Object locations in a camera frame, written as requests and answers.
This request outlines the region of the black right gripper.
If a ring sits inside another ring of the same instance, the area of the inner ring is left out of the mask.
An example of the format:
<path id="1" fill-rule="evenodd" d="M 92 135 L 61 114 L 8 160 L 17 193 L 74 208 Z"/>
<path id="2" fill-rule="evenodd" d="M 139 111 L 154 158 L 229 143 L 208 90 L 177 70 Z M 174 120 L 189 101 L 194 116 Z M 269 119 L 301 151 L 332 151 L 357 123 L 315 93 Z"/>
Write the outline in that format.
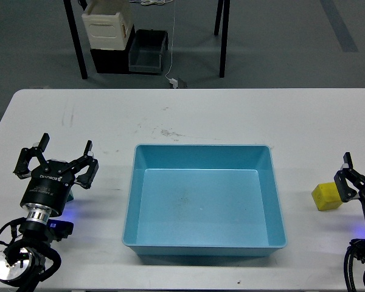
<path id="1" fill-rule="evenodd" d="M 349 152 L 343 156 L 344 163 L 334 176 L 334 182 L 342 202 L 360 199 L 365 219 L 365 176 L 353 168 Z"/>

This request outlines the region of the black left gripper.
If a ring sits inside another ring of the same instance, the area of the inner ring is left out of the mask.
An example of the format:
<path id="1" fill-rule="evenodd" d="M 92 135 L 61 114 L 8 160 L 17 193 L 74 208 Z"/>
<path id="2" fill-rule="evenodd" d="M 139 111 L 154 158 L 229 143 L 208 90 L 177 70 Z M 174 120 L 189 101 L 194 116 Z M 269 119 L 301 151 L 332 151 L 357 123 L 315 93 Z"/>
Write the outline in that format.
<path id="1" fill-rule="evenodd" d="M 99 163 L 93 155 L 91 140 L 87 141 L 83 155 L 70 164 L 56 160 L 49 160 L 48 163 L 43 153 L 49 140 L 49 134 L 44 133 L 34 146 L 22 148 L 13 173 L 19 179 L 31 177 L 20 202 L 23 209 L 40 205 L 52 211 L 51 217 L 59 217 L 64 211 L 73 184 L 84 189 L 91 188 Z M 37 158 L 40 166 L 30 171 L 29 162 L 32 158 Z M 75 174 L 83 169 L 86 169 L 86 172 L 75 178 Z"/>

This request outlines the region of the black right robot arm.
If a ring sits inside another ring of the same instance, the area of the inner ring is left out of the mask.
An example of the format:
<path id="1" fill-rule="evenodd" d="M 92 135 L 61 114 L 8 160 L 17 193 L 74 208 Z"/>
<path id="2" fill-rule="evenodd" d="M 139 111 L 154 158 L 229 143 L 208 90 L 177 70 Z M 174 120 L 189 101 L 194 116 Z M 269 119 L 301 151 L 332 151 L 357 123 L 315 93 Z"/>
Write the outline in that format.
<path id="1" fill-rule="evenodd" d="M 344 163 L 334 176 L 339 197 L 343 203 L 358 200 L 361 203 L 365 221 L 365 176 L 353 168 L 349 152 L 343 156 Z M 353 261 L 358 260 L 365 264 L 365 239 L 355 238 L 349 242 L 344 256 L 344 280 L 348 291 L 356 291 L 353 276 Z M 365 287 L 365 270 L 363 272 L 363 285 Z"/>

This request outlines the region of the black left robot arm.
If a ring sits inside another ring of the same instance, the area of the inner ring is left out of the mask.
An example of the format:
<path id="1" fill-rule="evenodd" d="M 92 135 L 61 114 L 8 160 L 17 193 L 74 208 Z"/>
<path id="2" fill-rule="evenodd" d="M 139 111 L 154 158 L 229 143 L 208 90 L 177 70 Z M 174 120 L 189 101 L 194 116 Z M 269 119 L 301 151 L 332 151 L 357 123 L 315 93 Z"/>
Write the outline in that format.
<path id="1" fill-rule="evenodd" d="M 30 180 L 20 202 L 27 216 L 0 228 L 0 282 L 18 291 L 34 291 L 60 268 L 61 257 L 51 244 L 71 235 L 74 225 L 58 217 L 74 199 L 72 186 L 89 189 L 99 168 L 91 141 L 79 158 L 66 162 L 45 159 L 49 139 L 44 133 L 38 143 L 21 149 L 13 172 Z"/>

